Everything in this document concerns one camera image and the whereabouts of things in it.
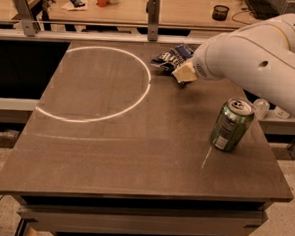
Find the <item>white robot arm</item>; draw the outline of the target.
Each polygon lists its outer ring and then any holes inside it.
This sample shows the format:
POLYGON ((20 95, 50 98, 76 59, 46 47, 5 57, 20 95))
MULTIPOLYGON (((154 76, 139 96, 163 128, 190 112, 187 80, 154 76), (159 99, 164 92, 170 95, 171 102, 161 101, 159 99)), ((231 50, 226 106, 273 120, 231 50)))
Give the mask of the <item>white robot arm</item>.
POLYGON ((172 74, 179 82, 227 78, 295 117, 295 14, 211 37, 172 74))

